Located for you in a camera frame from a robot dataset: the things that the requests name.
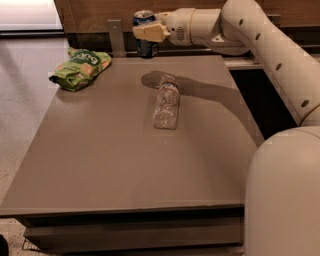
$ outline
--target clear plastic bottle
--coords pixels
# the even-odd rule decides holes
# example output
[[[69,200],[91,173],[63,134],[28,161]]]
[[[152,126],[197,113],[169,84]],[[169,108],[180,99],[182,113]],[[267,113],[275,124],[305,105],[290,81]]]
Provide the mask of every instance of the clear plastic bottle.
[[[154,110],[156,129],[175,130],[178,124],[179,85],[174,78],[167,78],[160,86]]]

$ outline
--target gray table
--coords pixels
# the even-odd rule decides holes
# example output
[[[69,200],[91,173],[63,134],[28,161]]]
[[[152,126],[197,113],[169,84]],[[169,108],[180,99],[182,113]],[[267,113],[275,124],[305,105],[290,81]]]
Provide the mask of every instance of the gray table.
[[[181,87],[175,131],[153,128],[156,87],[167,75],[174,76]],[[61,240],[60,247],[57,241],[56,246],[50,245],[48,234],[70,233],[70,223],[56,224],[61,230],[56,227],[53,232],[44,219],[242,207],[248,166],[262,142],[220,56],[113,59],[112,66],[90,87],[77,93],[58,91],[4,198],[0,215],[23,222],[28,227],[25,236],[33,242],[46,234],[47,240],[38,242],[39,247],[66,252],[61,249],[66,240]],[[228,222],[233,225],[229,233],[236,232],[232,239],[230,234],[225,240],[218,239],[221,243],[242,241],[240,219]],[[101,225],[110,225],[105,221],[98,226],[90,222],[92,230],[86,232],[98,229],[101,233]],[[198,231],[204,227],[200,222]],[[188,223],[181,225],[190,231]],[[143,227],[140,224],[135,230]],[[209,226],[215,226],[210,232],[220,232],[220,237],[228,230],[217,231],[221,223]],[[110,233],[108,227],[103,232]],[[164,230],[163,226],[155,229]],[[144,235],[150,238],[150,232]],[[124,245],[117,240],[114,246],[100,249],[204,243],[199,239],[154,240],[154,245],[150,241]],[[218,240],[205,243],[220,243]]]

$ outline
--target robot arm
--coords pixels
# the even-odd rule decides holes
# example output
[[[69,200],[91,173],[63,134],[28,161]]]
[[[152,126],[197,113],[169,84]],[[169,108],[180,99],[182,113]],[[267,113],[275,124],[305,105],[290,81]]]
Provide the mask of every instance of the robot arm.
[[[228,0],[220,9],[178,9],[133,28],[138,39],[200,44],[217,53],[251,51],[299,125],[320,126],[320,64],[274,26],[254,0]]]
[[[274,135],[252,159],[245,255],[319,255],[320,64],[274,26],[254,0],[228,0],[222,10],[179,9],[157,18],[134,28],[136,37],[201,44],[230,55],[250,50],[304,126]]]

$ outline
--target snack bag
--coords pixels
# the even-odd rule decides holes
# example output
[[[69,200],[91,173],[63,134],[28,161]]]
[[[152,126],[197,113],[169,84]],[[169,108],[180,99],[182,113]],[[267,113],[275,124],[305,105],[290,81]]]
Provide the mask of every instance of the snack bag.
[[[49,79],[72,92],[87,86],[111,63],[111,57],[105,52],[69,47],[68,55],[70,60],[59,65]]]

